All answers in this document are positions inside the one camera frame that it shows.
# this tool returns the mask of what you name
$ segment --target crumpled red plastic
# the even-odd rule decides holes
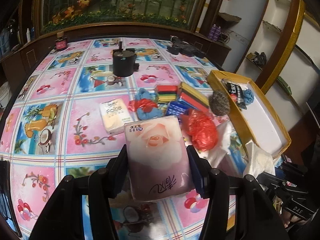
[[[136,112],[138,108],[142,107],[143,112],[149,113],[152,111],[152,109],[158,108],[158,105],[150,100],[143,98],[141,100],[131,100],[129,101],[128,109],[132,112]]]
[[[181,114],[182,129],[192,138],[192,144],[199,150],[207,151],[215,147],[218,133],[212,119],[205,113],[190,108],[188,115]]]

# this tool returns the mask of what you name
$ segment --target tissue pack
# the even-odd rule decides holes
[[[100,104],[100,113],[110,135],[124,132],[124,124],[133,121],[121,98]]]
[[[175,116],[127,123],[124,134],[134,200],[152,201],[194,188],[186,147]]]

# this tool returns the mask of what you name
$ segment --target table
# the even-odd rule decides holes
[[[119,41],[125,48],[136,49],[140,68],[130,77],[112,79],[112,50]],[[24,239],[65,175],[92,174],[116,157],[125,143],[124,134],[110,136],[105,131],[99,103],[122,98],[128,105],[139,88],[154,93],[156,84],[181,81],[205,95],[212,93],[206,75],[217,68],[206,58],[170,54],[169,44],[138,38],[83,40],[69,43],[64,51],[51,51],[37,66],[6,119],[0,142],[0,157],[10,161],[12,202]],[[131,115],[138,120],[135,113]],[[230,150],[231,162],[241,174],[245,152],[235,131]],[[187,208],[193,198],[200,200],[195,190],[186,196],[134,203],[127,180],[118,197],[110,200],[119,238],[198,239],[207,202],[197,209]],[[89,240],[87,201],[84,196],[84,231]],[[27,203],[31,212],[20,215],[19,203]],[[234,213],[235,197],[231,196],[231,224]]]

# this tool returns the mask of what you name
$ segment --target cabinet door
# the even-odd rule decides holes
[[[14,93],[26,76],[20,53],[16,52],[12,56],[6,58],[2,62],[2,66],[5,76],[9,82],[10,90]]]

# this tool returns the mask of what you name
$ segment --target metal bolt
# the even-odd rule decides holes
[[[211,173],[212,173],[213,175],[218,175],[218,174],[220,173],[220,171],[219,171],[219,169],[217,169],[217,168],[212,168],[212,169],[211,169]]]
[[[248,181],[254,181],[254,176],[252,176],[252,175],[250,175],[250,174],[247,174],[247,175],[245,176],[245,178],[246,178],[246,180],[248,180]]]
[[[64,181],[68,182],[68,181],[72,180],[72,178],[73,178],[72,175],[67,175],[64,177]]]
[[[105,174],[106,172],[107,172],[107,169],[106,169],[106,168],[100,168],[100,169],[98,169],[98,173],[99,173],[100,175]]]

